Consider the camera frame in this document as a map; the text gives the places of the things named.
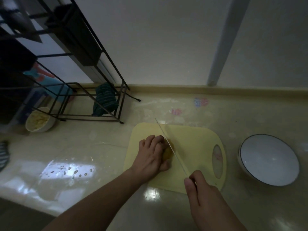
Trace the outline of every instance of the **black and white striped cloth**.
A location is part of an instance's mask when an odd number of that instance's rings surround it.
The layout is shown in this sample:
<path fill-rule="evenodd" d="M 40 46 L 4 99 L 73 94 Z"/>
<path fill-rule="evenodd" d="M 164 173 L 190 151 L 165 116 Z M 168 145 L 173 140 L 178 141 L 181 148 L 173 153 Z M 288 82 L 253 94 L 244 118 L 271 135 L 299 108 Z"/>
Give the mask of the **black and white striped cloth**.
<path fill-rule="evenodd" d="M 7 142 L 0 142 L 0 172 L 4 169 L 4 167 L 9 162 L 10 155 L 7 149 Z"/>

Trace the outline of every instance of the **cutting board handle hole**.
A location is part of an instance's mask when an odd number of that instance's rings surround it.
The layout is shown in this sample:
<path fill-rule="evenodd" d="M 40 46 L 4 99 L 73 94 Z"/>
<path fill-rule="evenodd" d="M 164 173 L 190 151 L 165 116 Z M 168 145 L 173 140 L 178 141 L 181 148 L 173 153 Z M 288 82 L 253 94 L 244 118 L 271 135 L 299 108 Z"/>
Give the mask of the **cutting board handle hole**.
<path fill-rule="evenodd" d="M 222 169 L 223 169 L 223 158 L 221 154 L 221 149 L 218 145 L 215 145 L 213 148 L 212 166 L 213 166 L 215 177 L 220 178 L 222 175 Z"/>

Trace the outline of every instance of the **bowl of chopped food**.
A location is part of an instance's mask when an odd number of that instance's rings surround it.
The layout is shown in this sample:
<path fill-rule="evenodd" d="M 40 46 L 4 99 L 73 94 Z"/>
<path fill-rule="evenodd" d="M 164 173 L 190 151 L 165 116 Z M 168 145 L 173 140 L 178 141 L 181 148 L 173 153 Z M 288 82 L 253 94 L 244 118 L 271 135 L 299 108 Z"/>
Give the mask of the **bowl of chopped food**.
<path fill-rule="evenodd" d="M 38 109 L 46 113 L 50 110 L 48 107 L 40 107 Z M 26 129 L 30 132 L 45 132 L 54 125 L 55 121 L 56 118 L 34 110 L 26 121 Z"/>

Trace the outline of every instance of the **forearm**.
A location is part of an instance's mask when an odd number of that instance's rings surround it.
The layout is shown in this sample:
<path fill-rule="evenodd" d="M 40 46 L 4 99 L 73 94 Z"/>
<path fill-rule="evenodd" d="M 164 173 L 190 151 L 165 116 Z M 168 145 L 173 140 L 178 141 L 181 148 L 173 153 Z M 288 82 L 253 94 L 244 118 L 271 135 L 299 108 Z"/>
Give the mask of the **forearm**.
<path fill-rule="evenodd" d="M 49 230 L 106 230 L 123 204 L 140 187 L 131 170 L 90 194 L 52 221 Z"/>

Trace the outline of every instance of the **hand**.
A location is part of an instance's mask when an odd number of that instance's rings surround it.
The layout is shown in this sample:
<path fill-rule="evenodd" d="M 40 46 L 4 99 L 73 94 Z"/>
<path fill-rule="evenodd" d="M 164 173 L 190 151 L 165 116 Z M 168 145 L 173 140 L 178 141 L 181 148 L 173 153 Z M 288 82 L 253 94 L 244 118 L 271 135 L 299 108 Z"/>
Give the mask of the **hand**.
<path fill-rule="evenodd" d="M 190 210 L 200 230 L 246 230 L 219 190 L 207 184 L 201 171 L 184 180 Z"/>
<path fill-rule="evenodd" d="M 161 135 L 156 137 L 155 135 L 151 135 L 139 142 L 139 151 L 131 166 L 131 170 L 134 172 L 140 184 L 148 182 L 159 172 L 169 169 L 169 161 L 161 161 L 163 151 L 168 146 L 165 143 L 164 137 Z"/>

